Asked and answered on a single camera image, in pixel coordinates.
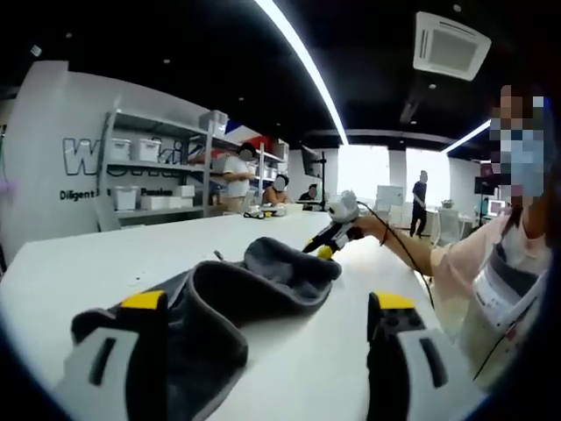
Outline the person's right hand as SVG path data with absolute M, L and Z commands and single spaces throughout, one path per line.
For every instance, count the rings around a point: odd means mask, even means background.
M 360 229 L 364 236 L 374 236 L 383 246 L 388 237 L 389 229 L 387 224 L 376 215 L 365 215 L 356 218 L 353 225 Z

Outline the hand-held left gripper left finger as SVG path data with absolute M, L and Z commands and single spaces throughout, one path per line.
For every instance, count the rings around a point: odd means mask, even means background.
M 75 343 L 54 392 L 72 420 L 167 419 L 167 294 L 124 299 Z

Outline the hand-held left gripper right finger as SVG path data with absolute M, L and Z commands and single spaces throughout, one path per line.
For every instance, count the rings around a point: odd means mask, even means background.
M 462 420 L 478 405 L 463 355 L 412 299 L 371 293 L 366 339 L 368 420 Z

